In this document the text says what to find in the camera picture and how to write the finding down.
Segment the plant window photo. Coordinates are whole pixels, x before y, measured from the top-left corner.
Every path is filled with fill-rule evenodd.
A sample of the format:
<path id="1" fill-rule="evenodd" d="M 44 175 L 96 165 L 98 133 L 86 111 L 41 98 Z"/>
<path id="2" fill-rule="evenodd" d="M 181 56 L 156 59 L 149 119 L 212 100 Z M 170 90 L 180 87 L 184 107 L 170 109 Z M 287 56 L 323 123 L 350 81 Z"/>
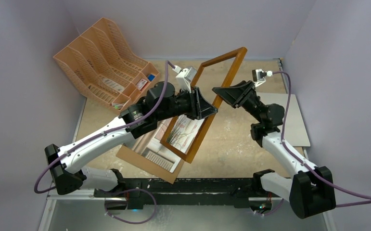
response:
<path id="1" fill-rule="evenodd" d="M 125 146 L 157 164 L 159 167 L 162 167 L 164 170 L 173 173 L 180 162 L 180 157 L 163 146 L 160 141 L 166 141 L 166 143 L 181 153 L 186 154 L 203 120 L 191 120 L 185 115 L 181 115 L 168 133 L 168 137 L 164 138 L 163 136 L 170 122 L 170 119 L 158 122 L 157 129 L 142 135 L 134 141 L 126 143 Z"/>

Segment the brown wooden picture frame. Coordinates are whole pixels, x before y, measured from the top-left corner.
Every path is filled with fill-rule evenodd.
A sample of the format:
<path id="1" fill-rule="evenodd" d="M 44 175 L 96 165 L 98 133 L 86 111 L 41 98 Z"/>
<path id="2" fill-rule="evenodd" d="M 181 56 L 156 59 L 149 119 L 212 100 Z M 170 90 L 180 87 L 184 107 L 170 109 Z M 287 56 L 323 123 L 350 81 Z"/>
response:
<path id="1" fill-rule="evenodd" d="M 221 86 L 222 87 L 229 87 L 230 84 L 232 83 L 232 81 L 234 80 L 242 62 L 243 62 L 243 59 L 245 57 L 247 53 L 247 48 L 246 47 L 240 47 L 238 49 L 235 49 L 233 51 L 230 51 L 228 53 L 225 53 L 223 55 L 220 55 L 218 57 L 215 57 L 213 59 L 210 59 L 208 61 L 205 61 L 203 63 L 200 64 L 199 68 L 197 69 L 197 72 L 193 78 L 193 80 L 191 81 L 191 87 L 192 89 L 196 89 L 196 85 L 198 83 L 198 80 L 200 79 L 203 71 L 205 68 L 209 67 L 209 66 L 212 66 L 212 65 L 215 65 L 215 64 L 218 64 L 218 63 L 221 63 L 223 61 L 226 61 L 226 60 L 229 60 L 229 59 L 234 59 L 227 74 L 225 75 L 223 81 L 222 81 L 222 84 Z M 184 135 L 178 135 L 177 138 L 174 137 L 174 134 L 173 134 L 173 131 L 175 129 L 175 126 L 176 125 L 179 125 L 179 122 L 180 122 L 180 118 L 179 117 L 175 117 L 173 118 L 160 143 L 166 147 L 168 150 L 172 151 L 175 155 L 177 155 L 178 157 L 180 157 L 182 160 L 184 160 L 185 162 L 188 162 L 188 163 L 191 163 L 196 154 L 197 154 L 197 151 L 199 149 L 199 147 L 201 146 L 201 143 L 203 141 L 203 139 L 205 138 L 212 122 L 213 122 L 213 119 L 215 117 L 215 113 L 218 112 L 218 109 L 220 107 L 220 105 L 222 104 L 223 100 L 216 96 L 213 100 L 213 102 L 208 102 L 207 100 L 202 100 L 201 99 L 201 94 L 199 93 L 198 94 L 198 104 L 197 104 L 197 109 L 200 109 L 201 110 L 201 118 L 202 118 L 202 124 L 201 126 L 199 127 L 199 129 L 197 130 L 195 136 L 193 137 L 193 139 L 191 139 L 191 143 L 187 146 L 187 148 L 185 149 L 185 151 L 181 151 L 180 148 L 177 148 L 175 147 L 175 142 L 176 141 L 180 141 L 180 139 L 182 138 L 185 138 L 186 136 L 190 135 L 191 133 L 190 132 L 186 132 Z"/>

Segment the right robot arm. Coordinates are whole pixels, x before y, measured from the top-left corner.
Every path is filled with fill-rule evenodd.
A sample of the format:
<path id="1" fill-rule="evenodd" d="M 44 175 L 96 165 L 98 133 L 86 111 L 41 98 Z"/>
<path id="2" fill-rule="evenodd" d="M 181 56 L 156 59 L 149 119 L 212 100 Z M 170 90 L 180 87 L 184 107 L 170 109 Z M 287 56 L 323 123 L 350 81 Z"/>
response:
<path id="1" fill-rule="evenodd" d="M 283 125 L 285 109 L 279 104 L 264 104 L 254 82 L 242 81 L 231 87 L 214 87 L 212 91 L 232 108 L 243 108 L 258 122 L 251 124 L 251 136 L 268 151 L 289 174 L 285 178 L 271 169 L 253 174 L 251 189 L 263 196 L 270 192 L 290 204 L 297 217 L 304 219 L 336 208 L 331 171 L 304 158 L 286 139 Z"/>

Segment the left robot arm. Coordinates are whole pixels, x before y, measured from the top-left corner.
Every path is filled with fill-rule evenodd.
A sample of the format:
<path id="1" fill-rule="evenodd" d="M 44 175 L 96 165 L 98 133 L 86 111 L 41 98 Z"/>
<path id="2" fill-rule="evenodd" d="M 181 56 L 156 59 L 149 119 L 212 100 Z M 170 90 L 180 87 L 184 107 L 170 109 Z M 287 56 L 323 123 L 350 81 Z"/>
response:
<path id="1" fill-rule="evenodd" d="M 147 90 L 135 104 L 122 111 L 98 131 L 72 144 L 47 146 L 44 151 L 59 195 L 79 189 L 99 189 L 113 197 L 123 194 L 125 184 L 116 169 L 101 170 L 88 167 L 88 163 L 112 148 L 136 140 L 154 131 L 160 121 L 185 115 L 191 120 L 202 120 L 218 112 L 198 87 L 180 90 L 167 82 L 158 82 Z"/>

